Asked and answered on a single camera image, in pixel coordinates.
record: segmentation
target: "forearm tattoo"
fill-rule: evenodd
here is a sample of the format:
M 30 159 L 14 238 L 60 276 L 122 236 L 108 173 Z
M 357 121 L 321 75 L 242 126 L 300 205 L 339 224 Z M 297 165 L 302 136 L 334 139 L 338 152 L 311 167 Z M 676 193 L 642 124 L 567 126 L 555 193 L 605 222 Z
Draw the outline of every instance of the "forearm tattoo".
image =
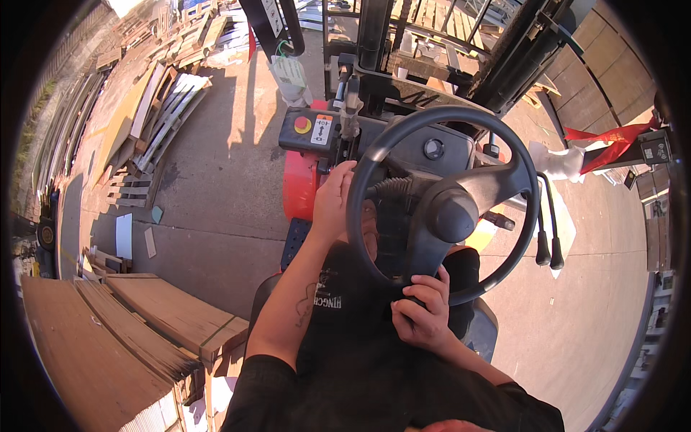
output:
M 295 312 L 300 317 L 299 321 L 295 323 L 296 327 L 302 327 L 305 320 L 312 313 L 314 307 L 314 293 L 316 292 L 316 283 L 310 283 L 305 287 L 305 298 L 295 303 Z

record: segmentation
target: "paper tag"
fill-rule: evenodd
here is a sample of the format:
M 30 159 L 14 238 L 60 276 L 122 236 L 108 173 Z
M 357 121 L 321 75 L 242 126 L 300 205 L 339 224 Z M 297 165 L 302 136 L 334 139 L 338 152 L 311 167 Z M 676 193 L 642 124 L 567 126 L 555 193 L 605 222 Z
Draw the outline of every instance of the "paper tag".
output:
M 326 145 L 333 119 L 330 115 L 317 115 L 316 122 L 314 122 L 314 130 L 312 130 L 312 139 L 310 140 L 312 144 Z
M 274 72 L 277 78 L 284 84 L 292 84 L 294 86 L 305 88 L 305 78 L 300 67 L 300 62 L 288 57 L 276 57 L 274 60 Z
M 269 18 L 271 29 L 274 31 L 274 36 L 278 37 L 278 34 L 283 30 L 283 21 L 281 20 L 281 14 L 278 13 L 276 1 L 262 0 L 262 4 L 264 5 L 267 18 Z

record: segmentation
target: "red button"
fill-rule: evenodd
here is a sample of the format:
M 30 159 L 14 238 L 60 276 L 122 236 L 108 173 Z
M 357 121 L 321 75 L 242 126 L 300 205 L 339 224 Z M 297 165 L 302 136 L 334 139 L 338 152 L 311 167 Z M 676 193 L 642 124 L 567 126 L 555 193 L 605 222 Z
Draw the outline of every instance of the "red button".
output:
M 304 116 L 300 116 L 295 119 L 295 127 L 298 129 L 304 129 L 307 127 L 307 118 Z

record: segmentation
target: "green string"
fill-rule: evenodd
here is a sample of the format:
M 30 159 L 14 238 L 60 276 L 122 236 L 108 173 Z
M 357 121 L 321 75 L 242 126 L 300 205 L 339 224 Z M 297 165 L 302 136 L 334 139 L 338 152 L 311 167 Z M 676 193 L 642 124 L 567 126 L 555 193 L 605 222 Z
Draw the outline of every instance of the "green string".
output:
M 288 41 L 285 39 L 278 43 L 278 46 L 276 47 L 276 55 L 278 55 L 280 53 L 281 57 L 285 57 L 285 54 L 281 50 L 281 46 L 283 46 L 283 44 L 287 44 L 287 43 L 288 43 Z

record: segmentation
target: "emergency stop button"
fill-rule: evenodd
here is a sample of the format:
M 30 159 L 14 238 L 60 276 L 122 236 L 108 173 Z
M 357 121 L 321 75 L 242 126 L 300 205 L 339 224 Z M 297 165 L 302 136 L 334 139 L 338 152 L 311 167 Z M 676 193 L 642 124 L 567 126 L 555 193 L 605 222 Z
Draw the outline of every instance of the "emergency stop button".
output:
M 293 126 L 297 133 L 307 133 L 312 128 L 312 122 L 304 115 L 301 115 L 295 119 L 295 124 Z

